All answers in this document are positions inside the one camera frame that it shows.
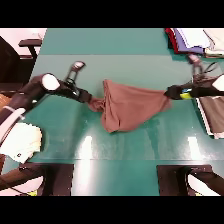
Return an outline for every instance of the pile of clothes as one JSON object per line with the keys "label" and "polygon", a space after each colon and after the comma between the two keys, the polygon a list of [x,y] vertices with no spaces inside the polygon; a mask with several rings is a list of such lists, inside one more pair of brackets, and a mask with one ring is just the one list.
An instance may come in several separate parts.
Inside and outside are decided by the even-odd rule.
{"label": "pile of clothes", "polygon": [[164,28],[175,54],[195,53],[224,58],[224,28]]}

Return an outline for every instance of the table surface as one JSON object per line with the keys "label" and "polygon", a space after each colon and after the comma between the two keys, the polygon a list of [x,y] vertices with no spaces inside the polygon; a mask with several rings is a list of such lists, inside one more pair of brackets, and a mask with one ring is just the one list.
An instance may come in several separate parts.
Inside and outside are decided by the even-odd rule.
{"label": "table surface", "polygon": [[[77,60],[87,65],[77,86],[96,97],[103,96],[104,79],[165,90],[191,78],[191,66],[167,48],[162,28],[49,28],[32,76],[50,72],[63,79]],[[223,61],[215,61],[220,67],[212,75],[220,75]],[[159,164],[211,164],[224,176],[224,141],[206,134],[194,100],[173,101],[171,109],[127,133],[107,133],[100,115],[85,104],[47,97],[26,115],[44,136],[30,162],[73,163],[72,195],[158,195]],[[17,166],[7,158],[3,173]]]}

